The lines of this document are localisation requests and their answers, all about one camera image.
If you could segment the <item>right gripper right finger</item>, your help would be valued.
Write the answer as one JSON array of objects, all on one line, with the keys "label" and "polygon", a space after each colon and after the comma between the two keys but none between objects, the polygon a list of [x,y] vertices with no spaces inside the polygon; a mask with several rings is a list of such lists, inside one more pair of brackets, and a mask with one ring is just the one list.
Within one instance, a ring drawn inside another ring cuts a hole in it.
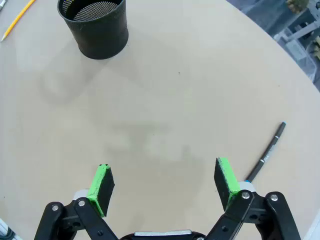
[{"label": "right gripper right finger", "polygon": [[217,158],[214,182],[224,214],[214,225],[215,240],[233,240],[242,225],[254,224],[262,240],[300,240],[285,196],[278,191],[260,196],[242,189],[227,158]]}]

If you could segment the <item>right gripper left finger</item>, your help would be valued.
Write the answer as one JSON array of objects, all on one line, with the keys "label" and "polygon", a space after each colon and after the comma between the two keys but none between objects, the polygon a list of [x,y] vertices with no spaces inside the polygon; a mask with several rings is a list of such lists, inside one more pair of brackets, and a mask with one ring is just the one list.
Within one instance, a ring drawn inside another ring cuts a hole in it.
[{"label": "right gripper left finger", "polygon": [[116,240],[117,236],[104,221],[115,183],[108,164],[98,166],[87,193],[68,205],[46,205],[35,234],[36,240],[73,240],[85,230],[91,240]]}]

